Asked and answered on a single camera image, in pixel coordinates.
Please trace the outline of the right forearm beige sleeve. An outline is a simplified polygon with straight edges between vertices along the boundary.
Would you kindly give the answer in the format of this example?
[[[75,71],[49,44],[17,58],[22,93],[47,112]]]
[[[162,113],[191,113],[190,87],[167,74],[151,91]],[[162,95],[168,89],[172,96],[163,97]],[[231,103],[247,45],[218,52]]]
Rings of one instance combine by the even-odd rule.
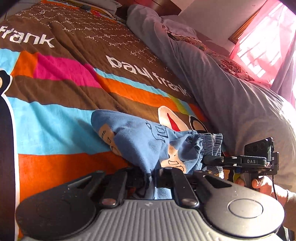
[[[289,230],[296,231],[296,195],[287,190],[287,202],[284,205],[285,218],[283,225]]]

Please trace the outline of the person's right hand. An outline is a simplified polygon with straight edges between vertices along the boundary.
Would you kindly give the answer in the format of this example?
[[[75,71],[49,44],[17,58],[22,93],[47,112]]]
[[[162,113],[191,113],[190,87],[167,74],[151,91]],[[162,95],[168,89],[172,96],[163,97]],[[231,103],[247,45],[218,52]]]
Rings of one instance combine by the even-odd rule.
[[[258,189],[260,193],[275,198],[282,206],[287,202],[287,190],[273,184],[272,180],[267,176],[252,180],[251,185],[254,189]]]

